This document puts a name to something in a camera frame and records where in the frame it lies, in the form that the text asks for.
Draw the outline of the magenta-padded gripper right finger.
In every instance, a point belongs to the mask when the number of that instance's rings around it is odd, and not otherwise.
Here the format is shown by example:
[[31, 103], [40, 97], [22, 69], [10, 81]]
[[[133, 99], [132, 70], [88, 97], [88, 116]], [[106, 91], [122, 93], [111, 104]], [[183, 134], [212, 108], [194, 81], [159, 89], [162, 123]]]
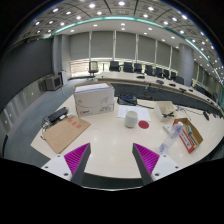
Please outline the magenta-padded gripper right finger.
[[158, 155], [137, 143], [133, 144], [132, 154], [136, 160], [143, 185], [152, 183], [181, 169], [168, 155]]

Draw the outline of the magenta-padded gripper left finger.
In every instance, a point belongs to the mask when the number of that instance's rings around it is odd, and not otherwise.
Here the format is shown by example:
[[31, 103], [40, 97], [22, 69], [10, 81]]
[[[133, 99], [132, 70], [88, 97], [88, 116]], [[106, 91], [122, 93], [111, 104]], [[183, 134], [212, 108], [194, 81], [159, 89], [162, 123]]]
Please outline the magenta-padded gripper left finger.
[[87, 143], [66, 155], [57, 154], [44, 164], [42, 169], [77, 185], [81, 185], [90, 153], [91, 145]]

